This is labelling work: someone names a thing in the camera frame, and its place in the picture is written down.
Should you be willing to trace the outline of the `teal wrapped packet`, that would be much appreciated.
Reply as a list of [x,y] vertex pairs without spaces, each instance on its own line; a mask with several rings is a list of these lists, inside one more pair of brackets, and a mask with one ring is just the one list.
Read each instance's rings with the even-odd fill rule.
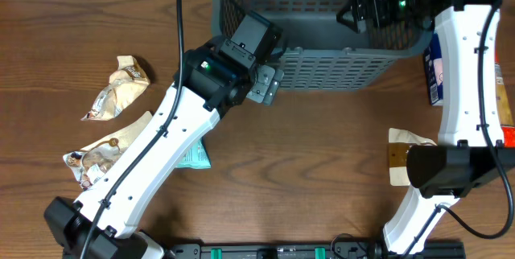
[[189,149],[176,167],[196,170],[210,169],[212,167],[202,139]]

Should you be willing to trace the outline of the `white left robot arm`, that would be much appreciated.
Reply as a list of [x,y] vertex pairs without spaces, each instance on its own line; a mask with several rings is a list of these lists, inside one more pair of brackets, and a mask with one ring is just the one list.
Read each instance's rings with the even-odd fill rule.
[[110,170],[76,199],[57,196],[43,217],[65,258],[173,258],[138,225],[187,151],[240,105],[274,58],[282,28],[249,12],[230,37],[182,51],[156,114]]

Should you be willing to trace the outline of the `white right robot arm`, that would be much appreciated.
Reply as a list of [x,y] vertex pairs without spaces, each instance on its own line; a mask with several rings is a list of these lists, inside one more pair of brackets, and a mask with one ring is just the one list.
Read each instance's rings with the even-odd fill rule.
[[366,20],[432,21],[443,59],[443,116],[436,145],[409,148],[410,185],[402,203],[369,244],[369,258],[416,258],[439,219],[471,190],[494,179],[514,195],[508,171],[514,151],[505,145],[496,106],[495,46],[502,0],[348,0],[338,23],[360,32]]

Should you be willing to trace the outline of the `beige mushroom snack bag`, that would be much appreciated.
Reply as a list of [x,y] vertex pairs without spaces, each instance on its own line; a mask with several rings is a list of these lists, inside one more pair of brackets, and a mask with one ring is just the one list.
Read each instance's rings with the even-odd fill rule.
[[99,181],[135,141],[152,118],[145,112],[136,122],[63,156],[76,181],[85,191]]

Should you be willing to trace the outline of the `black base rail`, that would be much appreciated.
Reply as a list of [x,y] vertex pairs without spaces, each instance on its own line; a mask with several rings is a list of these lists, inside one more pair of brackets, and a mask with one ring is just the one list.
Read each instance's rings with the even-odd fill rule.
[[170,247],[164,255],[172,259],[365,259],[403,258],[381,246],[350,238],[330,244],[300,245],[198,245]]

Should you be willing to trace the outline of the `crumpled beige snack bag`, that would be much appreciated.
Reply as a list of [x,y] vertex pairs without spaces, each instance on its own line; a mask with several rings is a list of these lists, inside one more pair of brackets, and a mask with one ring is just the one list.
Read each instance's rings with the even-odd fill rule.
[[82,121],[108,121],[131,105],[150,85],[150,78],[131,55],[117,57],[118,68]]

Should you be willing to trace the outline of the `orange noodle packet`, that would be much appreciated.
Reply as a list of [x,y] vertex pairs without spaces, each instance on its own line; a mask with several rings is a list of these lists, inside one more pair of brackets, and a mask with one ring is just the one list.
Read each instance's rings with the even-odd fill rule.
[[514,121],[509,99],[507,96],[501,66],[495,55],[495,74],[496,74],[496,106],[500,119],[501,129],[503,130],[505,147],[514,148]]

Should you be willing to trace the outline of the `grey plastic basket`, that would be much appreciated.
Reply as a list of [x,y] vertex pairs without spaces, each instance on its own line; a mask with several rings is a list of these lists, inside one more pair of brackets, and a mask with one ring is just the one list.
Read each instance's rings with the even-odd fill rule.
[[283,70],[282,88],[354,91],[368,86],[397,60],[416,56],[431,33],[413,23],[376,28],[368,21],[356,33],[336,20],[348,0],[212,0],[212,33],[230,36],[242,20],[235,8],[258,12],[283,29],[287,49],[272,63]]

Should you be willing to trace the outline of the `beige dried mushroom bag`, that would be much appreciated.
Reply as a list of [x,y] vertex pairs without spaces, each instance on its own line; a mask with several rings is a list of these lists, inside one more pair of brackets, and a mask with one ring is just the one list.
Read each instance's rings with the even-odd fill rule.
[[435,146],[436,143],[405,129],[390,128],[388,133],[389,182],[394,187],[407,187],[407,155],[414,145]]

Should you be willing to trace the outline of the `blue tissue pack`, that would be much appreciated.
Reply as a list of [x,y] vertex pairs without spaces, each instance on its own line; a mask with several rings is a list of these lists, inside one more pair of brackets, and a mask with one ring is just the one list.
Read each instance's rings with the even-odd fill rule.
[[426,77],[428,99],[433,106],[443,105],[443,59],[436,31],[431,42],[422,54],[423,68]]

